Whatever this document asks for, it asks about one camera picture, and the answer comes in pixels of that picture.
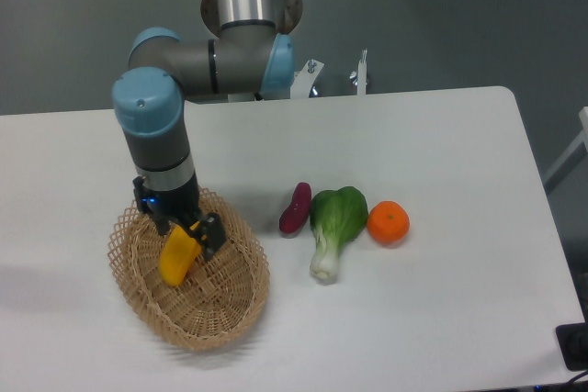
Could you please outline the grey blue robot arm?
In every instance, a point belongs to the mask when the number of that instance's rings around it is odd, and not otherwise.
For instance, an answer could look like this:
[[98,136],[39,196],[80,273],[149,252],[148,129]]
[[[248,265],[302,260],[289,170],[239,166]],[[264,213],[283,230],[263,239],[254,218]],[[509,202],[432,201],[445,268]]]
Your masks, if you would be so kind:
[[188,97],[284,91],[294,80],[291,39],[277,30],[275,0],[217,0],[216,38],[186,43],[166,28],[140,33],[112,100],[137,175],[136,204],[160,234],[179,226],[210,259],[226,233],[199,207],[184,121]]

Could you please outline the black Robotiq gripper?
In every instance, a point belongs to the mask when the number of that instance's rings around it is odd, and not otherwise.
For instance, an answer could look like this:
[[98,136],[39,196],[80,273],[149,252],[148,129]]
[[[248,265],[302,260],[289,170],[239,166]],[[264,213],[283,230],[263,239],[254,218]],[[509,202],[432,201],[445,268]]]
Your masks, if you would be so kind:
[[139,212],[153,222],[159,235],[168,233],[169,221],[190,227],[188,235],[200,246],[204,260],[210,261],[226,242],[227,235],[218,213],[210,212],[201,218],[196,174],[172,190],[152,190],[145,186],[144,181],[143,176],[132,180]]

